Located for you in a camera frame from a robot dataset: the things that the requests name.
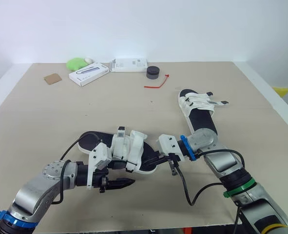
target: small white box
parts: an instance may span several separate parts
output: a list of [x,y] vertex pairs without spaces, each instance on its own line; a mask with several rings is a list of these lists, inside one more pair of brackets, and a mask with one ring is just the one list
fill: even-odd
[[116,58],[110,63],[111,72],[146,72],[147,67],[144,58]]
[[107,74],[109,68],[99,62],[94,62],[69,74],[69,78],[79,86],[84,86],[97,78]]

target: table surface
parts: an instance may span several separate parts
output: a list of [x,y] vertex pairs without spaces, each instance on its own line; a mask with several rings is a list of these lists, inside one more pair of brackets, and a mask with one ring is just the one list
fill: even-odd
[[[238,150],[246,169],[288,215],[288,126],[261,93],[232,62],[153,63],[160,78],[145,73],[109,73],[79,87],[68,78],[65,64],[33,64],[0,107],[0,209],[7,209],[20,187],[58,159],[83,132],[115,133],[126,126],[148,135],[155,150],[161,134],[179,137],[189,129],[177,103],[184,88],[212,91],[213,121],[219,140]],[[62,81],[48,85],[43,77],[58,73]],[[159,85],[145,89],[144,85]],[[88,156],[75,147],[72,161]],[[190,194],[217,182],[205,162],[181,163]],[[224,198],[222,186],[207,189],[190,207],[178,176],[167,164],[151,175],[110,171],[110,178],[136,182],[124,189],[99,194],[78,187],[64,193],[60,205],[50,207],[37,233],[122,231],[232,223],[236,207]]]

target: cardboard square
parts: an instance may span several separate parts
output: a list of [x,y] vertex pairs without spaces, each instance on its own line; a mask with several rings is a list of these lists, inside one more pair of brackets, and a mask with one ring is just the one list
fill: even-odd
[[46,83],[48,83],[48,84],[54,84],[58,81],[61,81],[61,78],[57,73],[46,76],[46,77],[44,77],[44,79],[45,79]]

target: black round container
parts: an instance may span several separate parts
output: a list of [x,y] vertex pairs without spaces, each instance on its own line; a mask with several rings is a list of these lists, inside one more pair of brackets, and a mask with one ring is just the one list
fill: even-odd
[[160,72],[160,69],[158,67],[150,66],[150,67],[147,67],[146,76],[149,79],[157,79],[159,77],[159,72]]

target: red cable tie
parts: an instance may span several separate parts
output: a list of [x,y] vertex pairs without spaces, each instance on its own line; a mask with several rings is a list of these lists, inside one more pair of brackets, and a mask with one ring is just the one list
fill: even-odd
[[162,84],[160,86],[144,86],[144,88],[150,88],[150,89],[159,89],[161,88],[161,86],[167,81],[167,79],[169,78],[170,75],[164,75],[165,79],[162,82]]

